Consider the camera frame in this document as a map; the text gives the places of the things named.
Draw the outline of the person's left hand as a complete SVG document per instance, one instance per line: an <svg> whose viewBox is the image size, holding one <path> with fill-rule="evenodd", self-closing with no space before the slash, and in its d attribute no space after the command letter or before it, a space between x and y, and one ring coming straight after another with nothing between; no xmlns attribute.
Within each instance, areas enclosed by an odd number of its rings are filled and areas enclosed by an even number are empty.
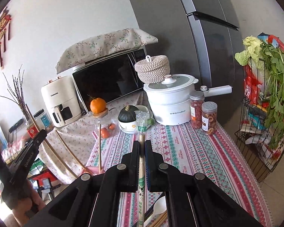
<svg viewBox="0 0 284 227"><path fill-rule="evenodd" d="M26 212L31 210L33 203L37 205L39 211L45 207L45 203L39 194L33 189L29 180L27 180L27 185L30 190L30 196L28 198L19 199L16 207L12 209L13 216L19 226L24 226L29 221L29 217L26 215Z"/></svg>

